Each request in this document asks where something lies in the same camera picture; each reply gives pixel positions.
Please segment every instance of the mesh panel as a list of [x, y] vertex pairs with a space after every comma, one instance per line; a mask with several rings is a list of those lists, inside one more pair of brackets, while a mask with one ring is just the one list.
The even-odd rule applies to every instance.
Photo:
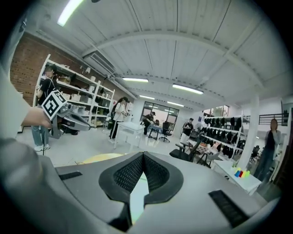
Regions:
[[147, 156], [144, 156], [144, 173], [146, 174], [149, 192], [161, 187], [169, 179], [168, 170]]
[[142, 175], [142, 157], [137, 158], [128, 165], [114, 173], [114, 181], [120, 187], [132, 192]]

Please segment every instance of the black t-shirt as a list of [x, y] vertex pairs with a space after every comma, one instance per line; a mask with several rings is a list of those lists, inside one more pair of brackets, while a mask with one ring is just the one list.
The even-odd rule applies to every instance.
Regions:
[[191, 134], [191, 130], [193, 129], [193, 125], [192, 125], [191, 123], [189, 123], [189, 122], [186, 122], [186, 123], [184, 124], [184, 127], [187, 127], [187, 126], [189, 126], [190, 128], [189, 128], [189, 129], [184, 129], [184, 130], [183, 130], [183, 133], [184, 133], [186, 136], [190, 136], [190, 134]]
[[150, 121], [153, 121], [154, 120], [154, 117], [151, 116], [151, 114], [148, 114], [148, 115], [145, 116], [144, 123], [145, 124], [150, 124], [146, 119], [148, 119]]
[[38, 100], [38, 104], [42, 105], [42, 103], [45, 101], [47, 96], [55, 89], [56, 83], [52, 81], [51, 79], [47, 78], [42, 82], [41, 89], [43, 91], [42, 96]]

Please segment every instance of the man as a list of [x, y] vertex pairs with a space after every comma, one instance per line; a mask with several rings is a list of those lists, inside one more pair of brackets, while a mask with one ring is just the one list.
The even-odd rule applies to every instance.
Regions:
[[193, 118], [190, 118], [188, 122], [183, 125], [183, 133], [180, 138], [180, 143], [186, 143], [190, 134], [191, 130], [193, 129], [192, 125]]
[[145, 116], [145, 118], [143, 120], [143, 122], [145, 124], [145, 131], [144, 131], [143, 134], [146, 135], [147, 134], [147, 128], [148, 128], [148, 126], [150, 126], [150, 124], [153, 124], [154, 123], [153, 120], [154, 120], [154, 116], [155, 115], [156, 115], [155, 112], [151, 112], [150, 114], [148, 114], [148, 115]]
[[[42, 108], [41, 105], [47, 98], [47, 96], [55, 90], [57, 83], [56, 83], [56, 77], [55, 73], [57, 71], [56, 65], [47, 66], [45, 68], [45, 75], [47, 79], [45, 79], [42, 83], [41, 88], [38, 90], [38, 107]], [[35, 143], [35, 151], [39, 152], [43, 150], [43, 141], [42, 138], [44, 138], [45, 143], [45, 149], [49, 149], [49, 132], [48, 129], [44, 126], [41, 126], [41, 135], [39, 131], [39, 126], [32, 126], [32, 134], [33, 134], [33, 141]]]

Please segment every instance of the sneaker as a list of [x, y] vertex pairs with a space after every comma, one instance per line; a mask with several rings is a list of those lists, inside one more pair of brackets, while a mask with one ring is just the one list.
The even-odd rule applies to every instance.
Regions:
[[40, 152], [43, 150], [43, 146], [42, 145], [38, 145], [35, 148], [33, 148], [36, 152]]

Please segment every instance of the hand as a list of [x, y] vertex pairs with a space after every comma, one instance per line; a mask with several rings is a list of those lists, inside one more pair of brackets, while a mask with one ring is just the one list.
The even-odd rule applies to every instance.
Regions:
[[51, 121], [46, 116], [42, 108], [31, 107], [24, 118], [22, 125], [44, 126], [51, 128]]

